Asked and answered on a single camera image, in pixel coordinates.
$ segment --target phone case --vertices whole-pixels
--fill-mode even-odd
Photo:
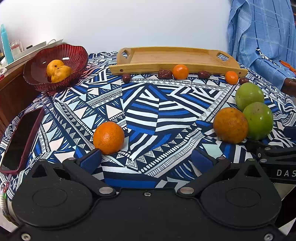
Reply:
[[[45,111],[44,111],[44,109],[43,109],[42,107],[41,107],[41,108],[37,108],[37,109],[34,110],[34,111],[37,111],[38,109],[40,109],[40,112],[39,112],[39,114],[38,114],[38,116],[37,116],[37,118],[36,118],[36,120],[35,120],[35,123],[34,123],[32,129],[31,129],[31,132],[30,132],[29,137],[28,137],[28,139],[27,139],[27,142],[26,142],[26,144],[25,144],[24,151],[23,151],[23,153],[22,153],[22,157],[21,157],[20,164],[19,164],[18,168],[17,168],[16,170],[10,170],[10,171],[2,171],[2,170],[0,169],[0,172],[1,172],[1,173],[17,175],[20,171],[22,171],[22,170],[24,169],[24,165],[26,164],[26,160],[27,160],[27,158],[28,158],[28,156],[29,156],[29,152],[30,152],[31,147],[32,147],[32,145],[33,145],[33,142],[34,142],[34,139],[35,139],[36,133],[37,133],[37,131],[38,131],[39,125],[40,125],[40,123],[41,123],[41,121],[42,121],[42,119],[43,119],[43,117],[44,117],[44,115],[45,115]],[[5,153],[9,150],[10,143],[14,140],[14,139],[13,139],[13,138],[15,138],[15,135],[14,135],[14,134],[15,134],[15,132],[16,132],[18,126],[20,125],[20,123],[21,123],[23,117],[24,117],[25,115],[28,115],[28,114],[30,114],[30,112],[24,114],[24,115],[20,118],[20,121],[19,121],[17,127],[15,128],[15,130],[14,130],[12,136],[11,136],[11,139],[10,139],[10,141],[9,141],[9,143],[8,143],[8,147],[7,147],[6,151],[5,151]]]

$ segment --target red glass bowl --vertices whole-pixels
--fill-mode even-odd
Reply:
[[[59,59],[65,65],[71,67],[73,73],[58,83],[51,83],[46,74],[46,68],[55,59]],[[37,53],[35,57],[25,64],[23,76],[25,81],[30,85],[34,85],[36,90],[40,92],[45,91],[53,95],[78,83],[88,59],[89,56],[82,46],[61,44],[53,48],[43,49]]]

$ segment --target dried red date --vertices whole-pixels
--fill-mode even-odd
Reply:
[[[240,84],[240,85],[242,85],[242,84],[244,84],[244,83],[247,83],[247,82],[249,82],[249,80],[248,80],[246,77],[244,77],[244,78],[240,78],[240,79],[239,79],[239,84]]]
[[[208,79],[211,74],[208,71],[202,70],[197,73],[198,77],[202,80]]]
[[[122,75],[122,81],[124,83],[129,83],[131,81],[131,75],[130,74],[123,74]]]
[[[161,69],[158,71],[158,78],[160,80],[170,80],[173,76],[173,73],[170,70]]]

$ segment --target yellow pear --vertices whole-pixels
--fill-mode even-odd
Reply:
[[[51,77],[52,74],[57,70],[57,68],[59,68],[63,65],[65,65],[65,64],[63,63],[63,61],[61,61],[59,59],[55,59],[55,60],[51,61],[47,65],[47,68],[46,68],[47,76]]]
[[[63,65],[57,68],[52,74],[52,83],[60,82],[67,78],[70,74],[72,74],[72,69],[69,66]]]

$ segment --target screw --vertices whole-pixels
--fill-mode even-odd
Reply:
[[[99,192],[101,194],[111,194],[113,192],[113,188],[112,187],[101,187],[99,189]]]
[[[191,187],[182,187],[182,188],[180,189],[180,192],[181,192],[182,194],[192,194],[192,193],[194,193],[194,189],[191,188]]]
[[[144,196],[145,197],[151,197],[152,196],[152,193],[151,192],[144,192]]]
[[[24,241],[30,241],[31,240],[31,236],[29,234],[22,234],[21,238]]]
[[[274,236],[272,234],[267,234],[264,236],[264,241],[271,241],[273,240]]]

